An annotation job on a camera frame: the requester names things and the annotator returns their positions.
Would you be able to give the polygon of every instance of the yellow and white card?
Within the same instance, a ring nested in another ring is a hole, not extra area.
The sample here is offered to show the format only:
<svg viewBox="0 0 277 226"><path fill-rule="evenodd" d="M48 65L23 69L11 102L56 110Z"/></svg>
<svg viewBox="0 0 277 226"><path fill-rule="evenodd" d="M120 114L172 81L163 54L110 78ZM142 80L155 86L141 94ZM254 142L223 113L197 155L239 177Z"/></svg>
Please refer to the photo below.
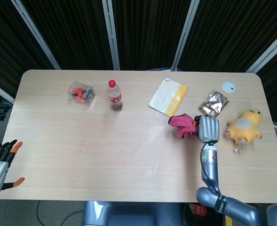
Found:
<svg viewBox="0 0 277 226"><path fill-rule="evenodd" d="M188 88L170 78L164 78L149 102L155 110L172 117L178 110Z"/></svg>

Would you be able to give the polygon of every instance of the table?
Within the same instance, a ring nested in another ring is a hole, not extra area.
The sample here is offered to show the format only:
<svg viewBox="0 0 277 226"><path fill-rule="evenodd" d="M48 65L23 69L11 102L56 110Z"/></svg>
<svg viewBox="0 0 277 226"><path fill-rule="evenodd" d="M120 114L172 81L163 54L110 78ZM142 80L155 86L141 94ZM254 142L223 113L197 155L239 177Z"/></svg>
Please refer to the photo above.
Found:
<svg viewBox="0 0 277 226"><path fill-rule="evenodd" d="M21 79L4 142L22 140L6 178L24 183L0 199L195 202L201 180L201 142L178 139L168 117L148 107L164 77L189 87L177 114L192 117L212 91L229 104L220 121L219 182L224 195L243 202L277 203L277 138L260 78L252 73L30 70ZM123 109L110 109L115 79ZM90 108L73 102L73 81L91 85ZM222 90L232 81L234 93ZM223 134L226 122L249 108L263 113L256 139L242 154Z"/></svg>

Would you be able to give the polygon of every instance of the pink cloth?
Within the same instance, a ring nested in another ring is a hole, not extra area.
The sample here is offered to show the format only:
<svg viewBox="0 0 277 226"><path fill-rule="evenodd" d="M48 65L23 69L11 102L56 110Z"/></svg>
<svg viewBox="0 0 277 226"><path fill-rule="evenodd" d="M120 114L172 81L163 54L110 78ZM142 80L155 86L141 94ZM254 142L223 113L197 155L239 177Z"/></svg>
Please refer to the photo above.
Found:
<svg viewBox="0 0 277 226"><path fill-rule="evenodd" d="M168 124L178 128L178 137L187 138L199 131L199 127L193 126L194 120L187 114L172 116Z"/></svg>

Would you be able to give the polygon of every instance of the gray floor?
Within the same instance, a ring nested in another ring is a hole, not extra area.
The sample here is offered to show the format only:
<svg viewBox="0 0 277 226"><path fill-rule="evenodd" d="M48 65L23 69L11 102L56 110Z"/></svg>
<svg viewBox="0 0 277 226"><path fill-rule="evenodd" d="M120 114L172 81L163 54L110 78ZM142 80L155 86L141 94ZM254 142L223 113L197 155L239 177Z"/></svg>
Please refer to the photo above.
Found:
<svg viewBox="0 0 277 226"><path fill-rule="evenodd" d="M0 143L2 143L9 120L9 113L4 121L0 121ZM40 226L36 218L38 201L33 200L0 200L0 226ZM263 213L267 205L256 206L262 208ZM71 201L41 201L39 217L46 226L60 226L61 222L70 213L84 209L84 202ZM82 222L82 213L68 218L64 226L79 226Z"/></svg>

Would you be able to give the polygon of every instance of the stuffed animal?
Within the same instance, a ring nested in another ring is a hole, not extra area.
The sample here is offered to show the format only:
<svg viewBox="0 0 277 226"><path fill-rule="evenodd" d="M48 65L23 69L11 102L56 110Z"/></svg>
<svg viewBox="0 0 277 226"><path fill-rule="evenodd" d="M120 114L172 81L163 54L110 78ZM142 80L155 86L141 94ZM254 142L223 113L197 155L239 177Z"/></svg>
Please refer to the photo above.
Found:
<svg viewBox="0 0 277 226"><path fill-rule="evenodd" d="M260 110L250 109L245 111L240 118L227 123L225 136L234 140L236 152L242 151L241 145L253 142L254 138L262 138L262 133L258 130L261 121Z"/></svg>

